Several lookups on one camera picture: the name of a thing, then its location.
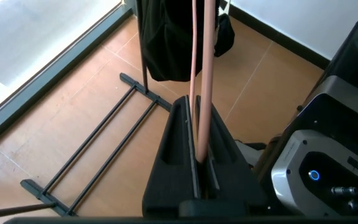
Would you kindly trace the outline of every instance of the white wall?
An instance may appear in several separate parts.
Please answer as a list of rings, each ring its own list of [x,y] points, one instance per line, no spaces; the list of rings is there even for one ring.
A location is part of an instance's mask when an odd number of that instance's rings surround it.
[[[232,4],[327,59],[358,20],[358,0],[232,0]]]

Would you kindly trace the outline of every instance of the glowing blue button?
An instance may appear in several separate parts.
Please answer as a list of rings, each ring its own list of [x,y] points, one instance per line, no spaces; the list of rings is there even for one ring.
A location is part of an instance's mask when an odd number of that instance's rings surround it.
[[[311,171],[309,171],[309,177],[310,177],[310,179],[317,181],[320,179],[320,174],[315,170],[311,170]]]

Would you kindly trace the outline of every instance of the black cloth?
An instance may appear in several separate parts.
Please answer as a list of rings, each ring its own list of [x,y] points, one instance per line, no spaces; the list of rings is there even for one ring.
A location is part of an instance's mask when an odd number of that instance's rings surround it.
[[[220,0],[216,0],[215,27]],[[203,54],[204,1],[197,1],[196,73],[201,71]],[[143,0],[140,28],[143,57],[156,81],[190,80],[193,45],[191,0]]]

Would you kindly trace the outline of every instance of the thin pink wire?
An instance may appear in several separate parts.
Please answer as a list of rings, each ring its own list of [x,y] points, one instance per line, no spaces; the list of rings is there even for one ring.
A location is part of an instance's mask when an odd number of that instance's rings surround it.
[[[208,152],[209,127],[211,126],[212,81],[214,58],[215,4],[204,3],[203,79],[201,82],[201,109],[198,130],[197,161],[202,163]]]
[[[197,59],[197,0],[192,1],[193,8],[193,51],[191,53],[191,78],[190,78],[190,117],[193,120],[194,90],[196,82]]]

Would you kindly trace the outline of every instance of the pink cable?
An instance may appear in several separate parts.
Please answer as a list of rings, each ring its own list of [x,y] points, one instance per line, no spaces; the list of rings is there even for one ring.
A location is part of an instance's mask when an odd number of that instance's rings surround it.
[[[196,58],[197,58],[197,0],[192,1],[193,9],[193,51],[191,53],[191,78],[190,78],[190,117],[193,120],[194,89],[196,82]]]
[[[214,59],[215,4],[204,3],[203,79],[201,82],[201,109],[198,130],[197,161],[202,163],[208,152],[209,127],[211,126],[212,74]]]

